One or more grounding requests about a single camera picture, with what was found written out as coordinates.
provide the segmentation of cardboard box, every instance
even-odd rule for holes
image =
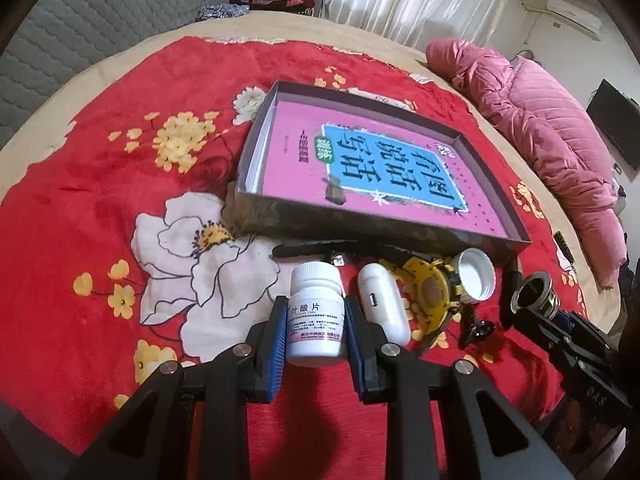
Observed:
[[[504,260],[529,244],[496,178],[456,130],[382,96],[278,81],[238,166],[240,228],[371,239]]]

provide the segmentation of pink quilted jacket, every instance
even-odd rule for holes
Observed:
[[[626,259],[609,152],[574,97],[542,67],[463,40],[427,47],[431,70],[471,99],[560,200],[600,286]]]

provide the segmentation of bottle label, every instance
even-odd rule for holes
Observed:
[[[289,301],[287,312],[287,341],[342,341],[344,303],[316,298]]]

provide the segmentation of pink book cover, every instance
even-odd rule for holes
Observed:
[[[278,102],[262,194],[507,237],[453,146],[313,105]]]

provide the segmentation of metal screw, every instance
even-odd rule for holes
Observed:
[[[331,264],[334,267],[344,267],[344,256],[342,254],[332,254]]]
[[[238,357],[247,357],[252,351],[254,351],[254,349],[247,343],[240,343],[234,346],[234,354]]]
[[[474,371],[474,366],[466,359],[460,359],[459,361],[456,361],[455,368],[457,372],[463,375],[469,375]]]
[[[171,375],[178,369],[178,361],[165,361],[164,363],[160,363],[160,371],[165,375]]]
[[[396,357],[400,353],[400,347],[394,343],[384,343],[380,350],[389,357]]]

